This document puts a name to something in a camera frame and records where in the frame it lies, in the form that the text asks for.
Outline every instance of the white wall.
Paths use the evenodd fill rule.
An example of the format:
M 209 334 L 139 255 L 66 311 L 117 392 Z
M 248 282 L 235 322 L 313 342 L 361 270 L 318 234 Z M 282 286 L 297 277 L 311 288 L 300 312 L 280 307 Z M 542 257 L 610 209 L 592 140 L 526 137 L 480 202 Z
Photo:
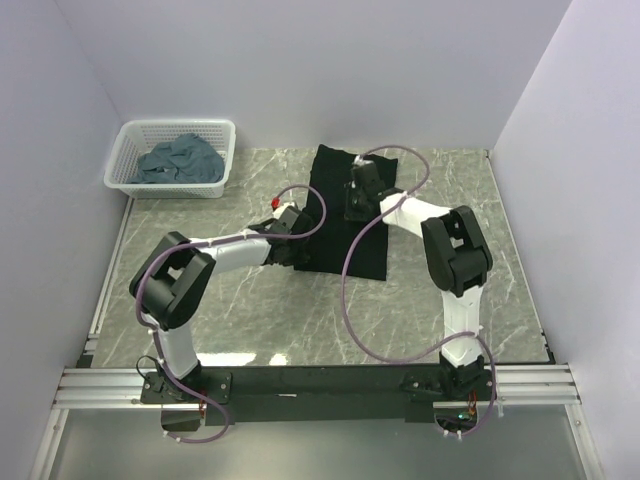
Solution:
M 124 198 L 101 170 L 120 120 L 50 0 L 0 2 L 0 465 L 26 478 L 82 351 Z
M 640 3 L 574 0 L 494 152 L 551 346 L 608 478 L 638 478 Z
M 493 147 L 569 0 L 57 0 L 125 120 Z

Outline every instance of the marble floor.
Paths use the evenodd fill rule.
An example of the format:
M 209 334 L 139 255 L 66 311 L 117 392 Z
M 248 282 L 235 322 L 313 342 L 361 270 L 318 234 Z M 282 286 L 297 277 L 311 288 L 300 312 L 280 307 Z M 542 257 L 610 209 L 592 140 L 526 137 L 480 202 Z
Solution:
M 482 334 L 500 362 L 546 362 L 540 323 L 483 150 L 421 150 L 432 175 L 417 197 L 443 206 L 469 205 L 493 254 L 481 306 Z M 236 152 L 224 196 L 213 200 L 136 200 L 111 278 L 93 367 L 132 367 L 155 353 L 134 318 L 128 284 L 168 231 L 188 237 L 231 234 L 268 218 L 275 193 L 307 183 L 315 149 Z M 410 155 L 399 158 L 397 187 L 422 175 Z M 304 205 L 306 193 L 293 195 Z M 348 336 L 340 315 L 339 276 L 278 266 L 239 269 L 211 279 L 194 318 L 196 350 L 205 365 L 318 365 L 370 359 Z M 349 311 L 364 342 L 406 356 L 442 338 L 442 300 L 429 277 L 422 241 L 390 229 L 386 282 L 349 279 Z M 435 361 L 427 357 L 426 361 Z

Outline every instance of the glass panel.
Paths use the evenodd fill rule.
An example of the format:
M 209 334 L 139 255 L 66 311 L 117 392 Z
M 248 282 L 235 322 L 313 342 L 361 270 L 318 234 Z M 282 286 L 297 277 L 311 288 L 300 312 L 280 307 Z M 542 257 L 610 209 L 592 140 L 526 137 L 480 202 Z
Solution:
M 505 409 L 462 442 L 430 424 L 375 420 L 243 424 L 211 444 L 180 445 L 159 421 L 157 411 L 72 411 L 51 478 L 585 478 L 563 407 Z

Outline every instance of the blue cloth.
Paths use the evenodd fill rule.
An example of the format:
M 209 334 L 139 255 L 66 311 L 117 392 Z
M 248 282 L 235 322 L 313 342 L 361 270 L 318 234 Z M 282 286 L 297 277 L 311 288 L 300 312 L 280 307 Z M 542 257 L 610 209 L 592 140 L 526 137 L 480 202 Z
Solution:
M 129 183 L 215 183 L 224 175 L 224 160 L 195 133 L 162 142 L 138 158 L 138 173 Z

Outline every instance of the laundry basket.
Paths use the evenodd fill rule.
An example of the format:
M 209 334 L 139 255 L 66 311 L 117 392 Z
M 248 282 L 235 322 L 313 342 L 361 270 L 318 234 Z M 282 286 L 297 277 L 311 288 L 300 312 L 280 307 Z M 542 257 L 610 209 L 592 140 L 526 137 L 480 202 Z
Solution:
M 138 157 L 158 143 L 175 140 L 184 133 L 196 133 L 209 142 L 224 159 L 224 176 L 216 183 L 131 184 L 138 172 Z M 229 120 L 134 120 L 122 126 L 111 150 L 104 173 L 109 188 L 133 198 L 218 198 L 224 192 L 233 165 L 236 126 Z

